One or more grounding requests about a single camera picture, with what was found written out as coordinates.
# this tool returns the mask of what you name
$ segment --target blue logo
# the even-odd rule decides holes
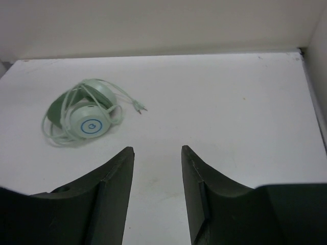
[[[85,134],[96,134],[102,129],[102,122],[97,119],[89,119],[82,123],[81,130]]]
[[[95,129],[96,126],[95,126],[94,124],[90,124],[90,125],[88,126],[88,128],[89,128],[89,129]]]

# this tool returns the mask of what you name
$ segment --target white wall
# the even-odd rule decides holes
[[[325,0],[3,0],[0,58],[307,46]]]
[[[0,78],[6,73],[6,69],[4,67],[4,65],[2,65],[1,61],[0,61]]]
[[[321,16],[305,55],[322,114],[327,119],[327,8]]]

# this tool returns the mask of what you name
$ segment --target white surface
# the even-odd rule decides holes
[[[327,8],[308,47],[306,64],[324,118],[327,119]]]
[[[85,78],[117,83],[144,103],[77,148],[42,137],[43,114]],[[190,243],[180,151],[244,185],[326,182],[327,161],[301,56],[234,54],[18,61],[0,80],[0,185],[51,191],[135,150],[125,245]]]
[[[326,0],[4,0],[0,58],[308,46]]]

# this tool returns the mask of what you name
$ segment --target ear cup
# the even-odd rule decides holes
[[[49,121],[52,122],[55,126],[61,129],[60,124],[60,114],[61,114],[61,106],[66,97],[66,93],[63,93],[59,98],[57,98],[49,107],[46,116],[48,117]],[[68,96],[68,101],[70,101],[73,97],[73,93],[71,92]],[[75,105],[77,102],[81,101],[84,98],[81,90],[79,89],[73,102],[72,106]]]
[[[96,79],[88,79],[83,83],[85,88],[97,99],[99,103],[104,105],[107,109],[117,104],[116,95],[106,85],[102,84]],[[93,101],[90,95],[82,90],[85,98]]]
[[[70,125],[79,137],[95,138],[108,131],[110,122],[95,103],[83,103],[71,112]]]

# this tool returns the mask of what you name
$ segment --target headphones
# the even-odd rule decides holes
[[[131,99],[135,110],[140,114],[141,110],[147,110],[114,83],[101,79],[85,79],[50,105],[41,125],[44,136],[57,144],[67,144],[99,137],[106,133],[111,125],[120,124],[123,120],[122,107],[117,104],[116,95],[104,83]],[[112,118],[110,113],[117,107],[120,108],[120,113]],[[44,129],[46,118],[51,122],[50,133]],[[63,132],[55,134],[53,126]]]

